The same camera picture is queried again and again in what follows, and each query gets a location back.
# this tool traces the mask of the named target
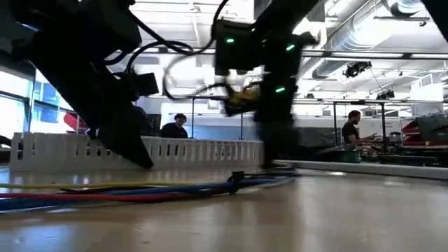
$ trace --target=ceiling duct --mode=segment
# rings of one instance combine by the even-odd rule
[[[354,15],[325,45],[326,50],[331,51],[367,51],[378,46],[392,35],[391,26],[387,22],[377,22],[376,15],[411,16],[424,8],[420,0],[393,0],[390,4],[387,0],[377,0],[365,5],[358,14]],[[302,66],[299,78],[303,77],[310,69],[313,69],[312,78],[325,79],[331,73],[343,67],[347,61],[310,59]]]

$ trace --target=man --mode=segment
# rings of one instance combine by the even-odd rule
[[[364,141],[371,140],[375,137],[375,134],[373,134],[372,136],[360,139],[359,132],[355,127],[355,125],[358,125],[359,121],[361,121],[361,112],[351,111],[349,113],[349,120],[342,127],[342,137],[344,138],[345,144],[357,146]]]
[[[174,116],[176,122],[167,123],[160,130],[160,136],[166,138],[177,138],[177,139],[186,139],[188,138],[188,134],[182,125],[187,121],[187,117],[179,113]]]

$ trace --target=green led light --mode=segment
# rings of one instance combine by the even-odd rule
[[[275,92],[283,92],[283,91],[285,91],[284,87],[279,87],[275,90]]]
[[[287,51],[290,51],[292,49],[294,49],[295,45],[288,45],[288,47],[286,48]]]

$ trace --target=blue cable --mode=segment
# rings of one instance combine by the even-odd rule
[[[274,178],[271,179],[249,179],[243,180],[240,183],[240,186],[259,186],[262,184],[268,184],[273,182],[278,182],[281,179],[289,179],[289,178]],[[124,191],[113,191],[107,192],[107,195],[152,195],[152,194],[164,194],[164,193],[191,193],[198,190],[213,190],[213,189],[223,189],[223,188],[231,188],[234,185],[233,182],[224,182],[224,183],[210,183],[204,185],[187,185],[187,186],[174,186],[168,188],[148,188],[148,189],[140,189],[140,190],[124,190]],[[62,206],[62,205],[71,205],[77,204],[79,202],[84,202],[84,200],[64,200],[64,199],[3,199],[0,200],[0,211],[11,211],[18,209],[35,209],[42,207],[53,207],[53,206]]]

